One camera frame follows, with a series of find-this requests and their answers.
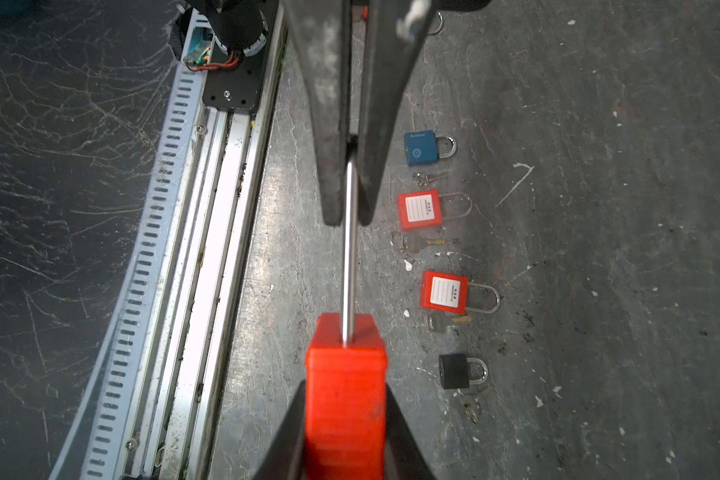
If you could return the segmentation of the silver key with ring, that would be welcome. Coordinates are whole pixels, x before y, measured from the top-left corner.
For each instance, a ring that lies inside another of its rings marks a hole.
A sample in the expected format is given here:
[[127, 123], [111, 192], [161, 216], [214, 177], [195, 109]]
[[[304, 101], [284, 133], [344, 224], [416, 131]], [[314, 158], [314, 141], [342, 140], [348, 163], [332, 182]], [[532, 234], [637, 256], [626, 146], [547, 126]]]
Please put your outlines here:
[[478, 424], [480, 419], [487, 414], [490, 403], [490, 389], [483, 389], [478, 392], [464, 394], [461, 404], [467, 419], [473, 424]]

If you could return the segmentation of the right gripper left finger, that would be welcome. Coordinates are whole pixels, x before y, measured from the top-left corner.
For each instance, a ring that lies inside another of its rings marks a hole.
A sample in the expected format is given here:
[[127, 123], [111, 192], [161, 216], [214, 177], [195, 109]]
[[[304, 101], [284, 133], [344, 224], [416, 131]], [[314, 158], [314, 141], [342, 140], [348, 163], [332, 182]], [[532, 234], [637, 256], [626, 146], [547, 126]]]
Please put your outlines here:
[[285, 416], [253, 479], [299, 480], [305, 478], [306, 381], [292, 397]]

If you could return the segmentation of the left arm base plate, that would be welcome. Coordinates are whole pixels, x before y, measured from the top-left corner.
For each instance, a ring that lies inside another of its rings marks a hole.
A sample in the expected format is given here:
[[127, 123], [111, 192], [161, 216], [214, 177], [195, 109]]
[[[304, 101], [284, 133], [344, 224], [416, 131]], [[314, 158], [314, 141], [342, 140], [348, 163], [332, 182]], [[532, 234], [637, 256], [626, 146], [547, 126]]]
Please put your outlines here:
[[264, 18], [266, 44], [252, 57], [242, 60], [232, 70], [207, 72], [202, 101], [208, 107], [224, 112], [242, 112], [252, 115], [258, 109], [261, 97], [267, 55], [272, 43], [277, 5], [259, 5]]

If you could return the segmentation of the blue padlock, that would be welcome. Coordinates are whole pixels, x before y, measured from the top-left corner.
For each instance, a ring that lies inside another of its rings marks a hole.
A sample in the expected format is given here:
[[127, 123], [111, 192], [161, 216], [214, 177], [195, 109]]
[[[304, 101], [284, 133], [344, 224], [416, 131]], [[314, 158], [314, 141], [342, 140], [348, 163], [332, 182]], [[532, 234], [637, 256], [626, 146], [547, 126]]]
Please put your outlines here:
[[405, 133], [403, 140], [406, 161], [411, 167], [430, 165], [450, 158], [458, 149], [453, 136], [432, 130]]

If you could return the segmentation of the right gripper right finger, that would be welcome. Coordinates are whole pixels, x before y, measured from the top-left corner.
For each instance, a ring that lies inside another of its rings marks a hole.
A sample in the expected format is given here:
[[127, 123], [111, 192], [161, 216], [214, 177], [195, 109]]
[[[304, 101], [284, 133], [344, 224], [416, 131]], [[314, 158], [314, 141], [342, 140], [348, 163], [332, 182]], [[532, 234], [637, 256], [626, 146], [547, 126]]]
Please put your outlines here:
[[386, 386], [385, 479], [435, 480], [389, 385]]

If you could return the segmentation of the red padlock long shackle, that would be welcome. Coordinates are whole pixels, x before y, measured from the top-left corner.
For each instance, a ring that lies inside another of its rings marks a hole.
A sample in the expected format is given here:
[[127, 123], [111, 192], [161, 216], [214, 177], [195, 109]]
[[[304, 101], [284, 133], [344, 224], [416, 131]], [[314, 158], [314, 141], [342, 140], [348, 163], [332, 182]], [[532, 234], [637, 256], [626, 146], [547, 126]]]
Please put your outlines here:
[[[421, 280], [419, 304], [425, 309], [457, 315], [465, 315], [467, 312], [493, 314], [501, 306], [501, 296], [496, 288], [470, 282], [466, 276], [426, 270]], [[488, 309], [470, 307], [467, 301], [471, 287], [490, 292], [495, 299], [494, 306]]]

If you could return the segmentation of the grey headed key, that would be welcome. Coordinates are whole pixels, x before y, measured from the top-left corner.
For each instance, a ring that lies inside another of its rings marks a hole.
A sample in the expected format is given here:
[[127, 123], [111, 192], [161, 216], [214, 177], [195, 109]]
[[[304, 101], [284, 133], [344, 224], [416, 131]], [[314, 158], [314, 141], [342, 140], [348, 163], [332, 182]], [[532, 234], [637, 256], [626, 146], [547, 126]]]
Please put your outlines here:
[[470, 324], [472, 317], [463, 316], [446, 316], [442, 312], [435, 312], [427, 316], [426, 325], [431, 333], [444, 334], [449, 328]]

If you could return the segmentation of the black padlock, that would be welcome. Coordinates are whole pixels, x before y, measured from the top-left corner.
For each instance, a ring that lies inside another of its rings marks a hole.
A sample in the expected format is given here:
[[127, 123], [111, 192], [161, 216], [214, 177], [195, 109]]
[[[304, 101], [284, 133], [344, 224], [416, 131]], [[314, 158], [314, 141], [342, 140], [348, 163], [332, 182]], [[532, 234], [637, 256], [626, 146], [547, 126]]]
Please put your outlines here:
[[440, 385], [445, 390], [465, 389], [487, 380], [487, 364], [462, 353], [443, 354], [438, 359]]

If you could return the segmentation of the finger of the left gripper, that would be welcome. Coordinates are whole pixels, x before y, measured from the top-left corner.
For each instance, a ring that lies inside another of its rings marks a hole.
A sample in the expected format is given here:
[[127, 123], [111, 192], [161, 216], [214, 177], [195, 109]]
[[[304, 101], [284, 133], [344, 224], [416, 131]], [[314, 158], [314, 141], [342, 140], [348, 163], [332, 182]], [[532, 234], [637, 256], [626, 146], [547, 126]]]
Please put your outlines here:
[[308, 95], [323, 221], [336, 227], [349, 142], [351, 3], [290, 0], [284, 9]]
[[364, 226], [373, 220], [403, 93], [436, 11], [435, 1], [370, 3], [356, 155]]

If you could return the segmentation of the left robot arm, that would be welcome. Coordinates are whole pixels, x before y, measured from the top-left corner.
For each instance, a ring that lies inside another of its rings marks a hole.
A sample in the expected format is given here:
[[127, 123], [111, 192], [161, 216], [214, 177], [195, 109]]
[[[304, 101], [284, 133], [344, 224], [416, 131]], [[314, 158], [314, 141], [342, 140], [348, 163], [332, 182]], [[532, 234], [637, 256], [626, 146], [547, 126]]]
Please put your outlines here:
[[324, 222], [341, 224], [347, 163], [358, 175], [358, 219], [374, 217], [392, 133], [411, 72], [439, 8], [449, 1], [190, 1], [170, 45], [205, 75], [203, 101], [254, 112], [275, 20], [284, 11], [306, 86]]

